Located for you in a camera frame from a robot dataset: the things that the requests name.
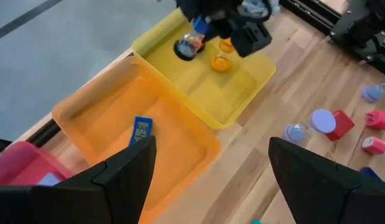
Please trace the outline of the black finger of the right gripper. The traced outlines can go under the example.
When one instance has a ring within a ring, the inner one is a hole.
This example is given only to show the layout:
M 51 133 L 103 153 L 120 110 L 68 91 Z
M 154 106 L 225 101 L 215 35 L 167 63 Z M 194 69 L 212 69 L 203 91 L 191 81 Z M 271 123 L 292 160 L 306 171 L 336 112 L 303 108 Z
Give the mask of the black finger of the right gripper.
M 232 45 L 242 58 L 262 50 L 271 41 L 272 36 L 262 22 L 246 22 L 231 35 Z
M 236 18 L 213 19 L 211 24 L 222 39 L 236 39 L 239 35 L 239 20 Z

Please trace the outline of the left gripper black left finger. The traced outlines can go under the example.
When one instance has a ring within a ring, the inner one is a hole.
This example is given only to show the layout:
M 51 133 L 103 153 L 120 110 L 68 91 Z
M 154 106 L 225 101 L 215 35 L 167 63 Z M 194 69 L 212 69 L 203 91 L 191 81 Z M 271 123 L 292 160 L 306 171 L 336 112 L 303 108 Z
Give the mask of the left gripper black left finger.
M 53 186 L 0 185 L 0 224 L 138 224 L 155 159 L 149 136 Z

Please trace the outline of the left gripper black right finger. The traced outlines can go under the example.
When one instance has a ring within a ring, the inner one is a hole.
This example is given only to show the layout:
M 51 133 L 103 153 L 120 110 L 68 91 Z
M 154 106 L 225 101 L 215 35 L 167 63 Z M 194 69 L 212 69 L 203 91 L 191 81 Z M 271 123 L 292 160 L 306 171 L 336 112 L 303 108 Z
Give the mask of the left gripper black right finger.
M 296 224 L 385 224 L 385 182 L 278 137 L 274 176 Z

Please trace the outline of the orange hourglass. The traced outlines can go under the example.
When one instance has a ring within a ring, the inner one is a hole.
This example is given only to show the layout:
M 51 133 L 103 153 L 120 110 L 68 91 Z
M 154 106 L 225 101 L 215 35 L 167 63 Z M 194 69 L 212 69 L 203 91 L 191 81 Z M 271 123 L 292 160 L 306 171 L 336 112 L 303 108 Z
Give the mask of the orange hourglass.
M 218 73 L 224 73 L 230 70 L 230 57 L 235 51 L 234 46 L 231 42 L 231 38 L 220 39 L 218 48 L 219 50 L 216 52 L 215 56 L 211 60 L 211 67 L 214 71 Z

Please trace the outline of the lavender cube charger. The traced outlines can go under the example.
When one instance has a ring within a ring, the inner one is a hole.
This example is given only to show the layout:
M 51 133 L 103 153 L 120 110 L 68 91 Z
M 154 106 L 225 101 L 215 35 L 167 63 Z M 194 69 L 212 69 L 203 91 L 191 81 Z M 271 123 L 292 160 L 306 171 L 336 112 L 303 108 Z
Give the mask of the lavender cube charger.
M 64 178 L 56 173 L 48 173 L 40 181 L 38 181 L 37 185 L 43 186 L 54 186 L 62 182 Z

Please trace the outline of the black-capped hourglass blue sand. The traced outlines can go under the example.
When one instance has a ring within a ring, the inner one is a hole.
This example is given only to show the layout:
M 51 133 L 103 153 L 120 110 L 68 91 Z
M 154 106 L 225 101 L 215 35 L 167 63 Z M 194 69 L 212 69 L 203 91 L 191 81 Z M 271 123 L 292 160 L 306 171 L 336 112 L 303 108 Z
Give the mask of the black-capped hourglass blue sand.
M 210 18 L 198 16 L 191 21 L 192 29 L 174 43 L 174 53 L 181 60 L 191 61 L 196 57 L 198 48 L 206 42 L 204 39 L 212 30 L 210 22 Z

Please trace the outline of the red multi-port charger block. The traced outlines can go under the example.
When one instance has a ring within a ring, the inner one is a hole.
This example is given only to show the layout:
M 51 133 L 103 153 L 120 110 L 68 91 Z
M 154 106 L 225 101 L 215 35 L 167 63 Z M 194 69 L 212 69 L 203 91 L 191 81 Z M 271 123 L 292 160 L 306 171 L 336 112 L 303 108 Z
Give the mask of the red multi-port charger block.
M 336 128 L 326 136 L 330 141 L 337 141 L 346 135 L 355 126 L 355 123 L 343 110 L 336 110 L 332 112 L 332 115 L 336 121 Z

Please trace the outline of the purple hourglass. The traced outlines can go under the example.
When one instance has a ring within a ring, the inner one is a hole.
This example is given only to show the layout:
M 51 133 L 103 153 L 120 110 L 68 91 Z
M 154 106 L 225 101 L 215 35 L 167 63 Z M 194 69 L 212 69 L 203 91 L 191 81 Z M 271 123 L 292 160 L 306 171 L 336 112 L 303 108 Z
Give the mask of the purple hourglass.
M 385 97 L 385 82 L 364 87 L 361 96 L 368 103 L 377 103 Z
M 315 133 L 329 134 L 336 129 L 336 120 L 332 112 L 318 109 L 307 120 L 288 124 L 283 129 L 284 140 L 293 144 L 302 144 Z

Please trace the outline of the blue digital clock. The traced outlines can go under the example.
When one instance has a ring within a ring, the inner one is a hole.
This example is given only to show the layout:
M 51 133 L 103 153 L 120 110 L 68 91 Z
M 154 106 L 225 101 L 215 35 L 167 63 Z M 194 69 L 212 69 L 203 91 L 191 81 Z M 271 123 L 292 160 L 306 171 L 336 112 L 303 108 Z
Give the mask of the blue digital clock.
M 153 128 L 153 120 L 142 116 L 136 116 L 133 125 L 133 132 L 130 138 L 129 145 L 132 146 L 134 143 L 141 139 L 144 139 L 151 135 Z

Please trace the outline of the pink and white charger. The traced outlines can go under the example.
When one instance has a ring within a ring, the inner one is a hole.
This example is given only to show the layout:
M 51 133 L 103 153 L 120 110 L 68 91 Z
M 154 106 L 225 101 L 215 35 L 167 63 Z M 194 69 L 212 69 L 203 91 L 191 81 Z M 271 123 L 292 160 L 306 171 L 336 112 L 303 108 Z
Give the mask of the pink and white charger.
M 365 138 L 361 147 L 372 155 L 385 156 L 385 142 L 377 137 Z

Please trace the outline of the translucent yellow plastic bin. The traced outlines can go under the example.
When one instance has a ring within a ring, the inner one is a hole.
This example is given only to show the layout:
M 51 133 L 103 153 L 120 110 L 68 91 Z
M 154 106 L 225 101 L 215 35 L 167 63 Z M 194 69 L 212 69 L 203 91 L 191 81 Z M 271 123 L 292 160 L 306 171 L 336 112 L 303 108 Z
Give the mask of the translucent yellow plastic bin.
M 180 9 L 175 9 L 136 39 L 132 49 L 162 82 L 212 129 L 231 125 L 275 73 L 275 64 L 260 52 L 241 58 L 227 54 L 231 69 L 218 73 L 211 60 L 220 40 L 209 41 L 190 62 L 173 51 L 174 42 L 191 30 Z

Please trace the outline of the translucent pink plastic bin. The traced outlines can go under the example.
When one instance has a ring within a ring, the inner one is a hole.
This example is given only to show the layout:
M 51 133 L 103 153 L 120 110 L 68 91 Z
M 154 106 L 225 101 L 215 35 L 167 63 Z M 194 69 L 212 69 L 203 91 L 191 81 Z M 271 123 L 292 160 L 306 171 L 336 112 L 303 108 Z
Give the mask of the translucent pink plastic bin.
M 11 144 L 0 154 L 0 185 L 37 185 L 48 173 L 64 180 L 73 176 L 52 154 L 26 141 Z

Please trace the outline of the pink cube charger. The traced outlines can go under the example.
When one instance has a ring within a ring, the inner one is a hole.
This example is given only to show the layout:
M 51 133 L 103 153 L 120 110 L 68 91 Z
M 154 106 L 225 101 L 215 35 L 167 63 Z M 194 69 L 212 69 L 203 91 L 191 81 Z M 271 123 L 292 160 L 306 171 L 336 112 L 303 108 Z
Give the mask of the pink cube charger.
M 365 114 L 367 127 L 385 130 L 385 111 L 374 110 Z

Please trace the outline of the translucent orange plastic bin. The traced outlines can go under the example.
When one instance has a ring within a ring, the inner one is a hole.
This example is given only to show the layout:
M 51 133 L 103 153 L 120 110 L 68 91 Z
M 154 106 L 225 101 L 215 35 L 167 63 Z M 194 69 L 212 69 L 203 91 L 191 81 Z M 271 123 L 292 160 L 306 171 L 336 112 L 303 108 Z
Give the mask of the translucent orange plastic bin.
M 136 117 L 153 120 L 157 156 L 139 224 L 151 224 L 217 157 L 221 143 L 178 90 L 138 57 L 127 57 L 61 101 L 52 117 L 95 165 L 129 145 Z

